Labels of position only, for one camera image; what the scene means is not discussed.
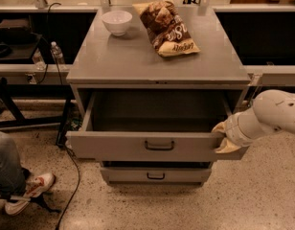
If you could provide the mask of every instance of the gray countertop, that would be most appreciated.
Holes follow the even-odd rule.
[[[133,14],[129,31],[120,37],[111,35],[101,16],[110,10]],[[212,8],[177,8],[198,54],[160,57],[152,48],[147,30],[132,7],[98,10],[79,50],[67,81],[79,84],[246,84],[249,77]]]

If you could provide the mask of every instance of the drawer front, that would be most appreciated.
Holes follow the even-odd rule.
[[[106,183],[204,183],[211,169],[101,168]]]
[[[214,149],[223,136],[217,133],[71,131],[67,137],[78,158],[205,162],[219,158]]]

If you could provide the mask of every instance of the plastic bottle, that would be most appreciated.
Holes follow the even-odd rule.
[[[51,43],[51,52],[52,52],[54,62],[58,65],[59,70],[65,70],[66,66],[65,66],[63,53],[60,47],[55,42]]]
[[[33,55],[33,62],[35,65],[36,70],[38,71],[44,71],[45,69],[45,62],[41,55],[41,52],[39,49],[36,49]]]

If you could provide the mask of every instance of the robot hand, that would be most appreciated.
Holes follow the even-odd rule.
[[[217,124],[213,132],[226,134],[217,153],[250,146],[256,139],[287,131],[295,134],[295,94],[281,90],[261,92],[253,106]]]

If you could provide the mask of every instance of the black handle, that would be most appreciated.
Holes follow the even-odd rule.
[[[174,149],[174,141],[170,142],[170,147],[155,147],[148,144],[148,141],[145,141],[146,150],[173,150]]]
[[[147,179],[150,179],[150,180],[163,180],[165,179],[165,174],[163,173],[163,176],[162,177],[153,177],[153,176],[150,176],[147,172]]]

